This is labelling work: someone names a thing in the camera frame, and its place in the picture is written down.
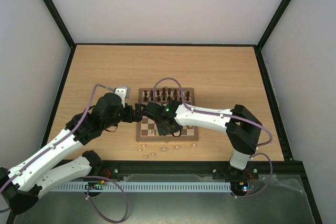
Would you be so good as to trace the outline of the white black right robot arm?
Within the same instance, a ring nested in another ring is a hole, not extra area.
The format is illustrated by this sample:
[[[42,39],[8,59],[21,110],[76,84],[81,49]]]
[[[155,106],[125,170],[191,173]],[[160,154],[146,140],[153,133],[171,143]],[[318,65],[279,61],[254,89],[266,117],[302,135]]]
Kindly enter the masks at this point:
[[[229,172],[239,178],[247,172],[247,163],[255,154],[261,133],[261,122],[244,106],[233,109],[207,109],[169,101],[167,104],[149,102],[143,115],[153,120],[160,136],[182,131],[184,126],[203,127],[225,133],[233,147]]]

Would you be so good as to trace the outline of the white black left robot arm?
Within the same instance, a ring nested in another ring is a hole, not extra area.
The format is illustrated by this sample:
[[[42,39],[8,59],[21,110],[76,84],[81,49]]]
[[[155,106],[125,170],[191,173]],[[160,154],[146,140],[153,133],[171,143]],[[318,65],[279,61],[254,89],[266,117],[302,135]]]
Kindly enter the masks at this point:
[[[102,160],[86,151],[74,161],[57,164],[120,122],[139,122],[143,104],[128,105],[123,90],[106,93],[95,105],[75,115],[59,134],[31,157],[10,169],[1,168],[1,195],[9,210],[19,215],[29,210],[44,194],[78,177],[99,173]]]

